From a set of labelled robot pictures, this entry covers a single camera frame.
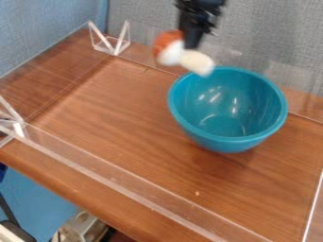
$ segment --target wooden surface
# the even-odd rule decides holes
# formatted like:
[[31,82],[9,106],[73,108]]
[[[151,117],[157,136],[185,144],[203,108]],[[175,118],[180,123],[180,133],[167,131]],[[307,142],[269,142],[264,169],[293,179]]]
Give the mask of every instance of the wooden surface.
[[[289,115],[281,130],[255,149],[208,152],[187,138],[168,112],[175,76],[77,48],[88,46],[84,40],[79,33],[24,67],[35,65],[37,75],[48,76],[12,75],[1,85],[24,117],[269,240],[300,241],[321,169],[323,126]],[[69,61],[61,64],[60,59]],[[204,241],[19,142],[3,148],[0,158],[135,240]],[[103,165],[81,165],[104,174]]]

